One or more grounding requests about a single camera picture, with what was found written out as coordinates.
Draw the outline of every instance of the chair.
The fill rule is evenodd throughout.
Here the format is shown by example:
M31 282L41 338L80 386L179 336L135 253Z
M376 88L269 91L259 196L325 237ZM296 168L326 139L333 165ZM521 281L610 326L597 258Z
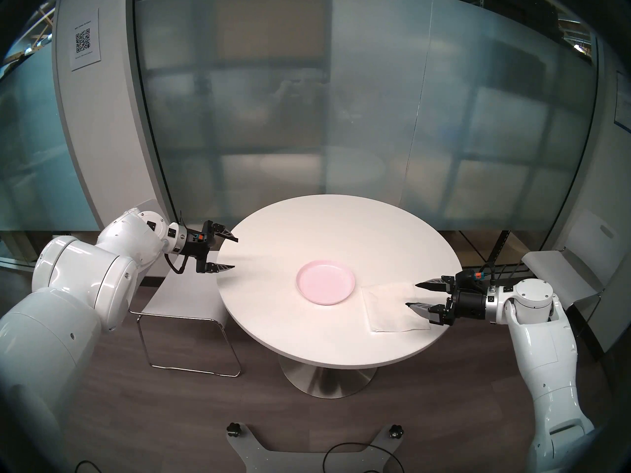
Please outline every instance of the chair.
M216 262L217 254L217 251L210 251L208 253L208 258L206 259L207 262ZM180 267L183 260L183 256L178 256L174 266ZM140 341L142 342L144 355L146 356L147 362L150 366L163 370L180 370L193 373L205 373L207 375L229 376L232 378L241 374L241 363L239 362L239 358L237 357L237 354L235 353L232 344L230 344L225 332L225 325L228 320L228 311L223 305L222 297L217 289L216 275L210 273L197 273L195 271L194 259L188 261L184 273L182 274L176 274L173 271L169 271L167 277L164 279L142 312L132 312L131 310L129 312L138 315L136 323L138 325ZM147 351L147 346L144 342L143 329L140 326L140 321L143 317L212 322L222 331L223 339L225 339L228 346L230 346L230 350L239 365L239 371L235 375L225 375L206 370L191 370L188 368L177 368L174 366L154 365L149 358L149 352Z
M620 237L589 210L576 219L562 251L535 251L522 261L536 277L548 281L563 308L591 308L624 256ZM585 319L584 309L579 308Z

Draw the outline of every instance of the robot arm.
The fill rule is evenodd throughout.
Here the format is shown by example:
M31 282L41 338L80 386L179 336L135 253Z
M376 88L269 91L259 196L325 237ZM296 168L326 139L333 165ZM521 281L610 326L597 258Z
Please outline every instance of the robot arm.
M437 325L458 317L507 324L517 366L534 402L535 433L527 472L556 471L567 466L594 429L579 407L576 391L576 340L552 287L540 279L481 290L484 273L464 270L454 277L419 283L450 294L445 305L408 303Z
M123 321L139 275L163 253L167 260L170 253L183 254L184 263L194 257L197 272L230 269L206 263L215 235L238 241L210 221L197 232L134 208L109 224L96 245L61 236L40 254L33 293L0 319L0 393L60 469L68 468L62 424L73 392L100 334Z

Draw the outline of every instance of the paper sign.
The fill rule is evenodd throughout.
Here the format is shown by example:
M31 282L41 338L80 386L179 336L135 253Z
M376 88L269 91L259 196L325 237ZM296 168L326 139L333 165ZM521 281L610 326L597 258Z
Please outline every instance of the paper sign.
M71 71L101 60L98 46L98 8L75 23L70 38Z
M618 71L616 114L613 123L631 133L631 81Z

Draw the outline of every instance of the glass partition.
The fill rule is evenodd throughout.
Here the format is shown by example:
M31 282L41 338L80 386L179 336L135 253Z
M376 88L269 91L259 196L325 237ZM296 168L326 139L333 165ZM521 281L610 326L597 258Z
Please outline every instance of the glass partition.
M189 223L338 193L544 237L596 90L563 40L458 0L141 0L136 36Z
M46 45L0 81L0 231L98 230L59 120Z

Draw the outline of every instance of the round table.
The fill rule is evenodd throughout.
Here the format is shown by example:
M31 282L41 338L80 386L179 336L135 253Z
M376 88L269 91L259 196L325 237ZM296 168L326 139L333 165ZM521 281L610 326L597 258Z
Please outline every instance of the round table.
M362 286L418 283L462 268L447 241L427 223L395 206L346 195L313 195L266 206L239 223L224 241L217 275L223 302L254 339L279 354L285 375L316 397L359 391L378 366L413 356L447 326L371 332ZM344 301L318 305L305 299L296 274L306 263L336 260L355 275ZM445 293L427 292L428 303Z

